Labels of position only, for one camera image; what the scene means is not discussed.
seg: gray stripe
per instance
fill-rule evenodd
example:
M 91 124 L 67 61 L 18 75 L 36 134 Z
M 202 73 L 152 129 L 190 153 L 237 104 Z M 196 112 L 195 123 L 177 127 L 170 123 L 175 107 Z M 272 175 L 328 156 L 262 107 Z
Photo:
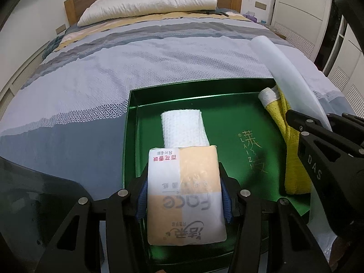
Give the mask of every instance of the gray stripe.
M 87 57 L 103 48 L 111 48 L 117 45 L 125 45 L 130 42 L 137 42 L 149 39 L 164 39 L 168 37 L 189 38 L 189 37 L 228 37 L 231 39 L 251 40 L 256 36 L 265 35 L 275 44 L 291 46 L 287 41 L 279 38 L 267 29 L 255 29 L 242 26 L 225 25 L 224 23 L 183 23 L 176 25 L 148 26 L 140 29 L 133 29 L 121 33 L 112 33 L 105 37 L 98 38 L 90 43 L 79 45 L 68 52 L 61 52 L 57 57 L 40 65 L 34 75 L 28 79 L 22 89 L 30 85 L 37 78 L 44 76 L 56 69 Z
M 128 100 L 121 104 L 107 104 L 87 110 L 70 111 L 68 113 L 59 113 L 49 119 L 42 118 L 39 121 L 32 122 L 16 128 L 4 130 L 0 136 L 17 135 L 23 132 L 35 130 L 40 127 L 53 127 L 56 124 L 83 123 L 100 119 L 114 119 L 122 116 L 128 109 Z

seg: folded white cloth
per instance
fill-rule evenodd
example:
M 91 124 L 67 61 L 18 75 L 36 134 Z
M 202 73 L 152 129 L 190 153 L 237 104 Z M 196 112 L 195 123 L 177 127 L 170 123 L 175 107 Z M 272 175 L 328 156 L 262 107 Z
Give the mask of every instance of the folded white cloth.
M 162 115 L 165 148 L 209 146 L 200 110 L 174 110 Z

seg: metal screw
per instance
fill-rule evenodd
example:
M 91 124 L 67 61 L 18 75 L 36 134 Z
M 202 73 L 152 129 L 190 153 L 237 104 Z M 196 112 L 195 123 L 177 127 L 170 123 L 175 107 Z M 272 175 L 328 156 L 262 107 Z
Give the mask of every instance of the metal screw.
M 128 190 L 125 190 L 125 189 L 121 189 L 119 192 L 118 192 L 118 195 L 120 197 L 125 197 L 126 195 L 128 195 Z
M 87 197 L 81 197 L 79 200 L 78 200 L 78 204 L 81 204 L 81 205 L 84 205 L 88 202 L 88 199 Z
M 279 203 L 281 203 L 282 205 L 288 205 L 289 201 L 286 198 L 281 198 L 279 199 Z
M 240 195 L 244 196 L 244 197 L 249 197 L 250 196 L 250 191 L 249 190 L 241 190 L 240 191 Z

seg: rolled white plastic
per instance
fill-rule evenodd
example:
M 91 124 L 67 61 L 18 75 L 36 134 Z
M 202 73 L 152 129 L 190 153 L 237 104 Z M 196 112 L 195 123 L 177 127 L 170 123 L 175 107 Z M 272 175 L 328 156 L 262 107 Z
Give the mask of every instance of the rolled white plastic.
M 323 127 L 332 131 L 318 99 L 284 53 L 265 36 L 255 37 L 249 44 L 271 72 L 291 109 L 320 120 Z

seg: yellow cloth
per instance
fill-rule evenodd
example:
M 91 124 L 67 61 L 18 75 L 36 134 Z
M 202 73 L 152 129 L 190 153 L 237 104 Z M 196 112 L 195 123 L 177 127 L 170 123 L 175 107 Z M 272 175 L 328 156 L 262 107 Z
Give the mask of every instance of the yellow cloth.
M 278 125 L 287 144 L 285 189 L 288 194 L 310 193 L 310 178 L 297 156 L 300 133 L 287 124 L 286 112 L 290 107 L 280 89 L 279 93 L 281 98 L 271 102 L 265 108 Z

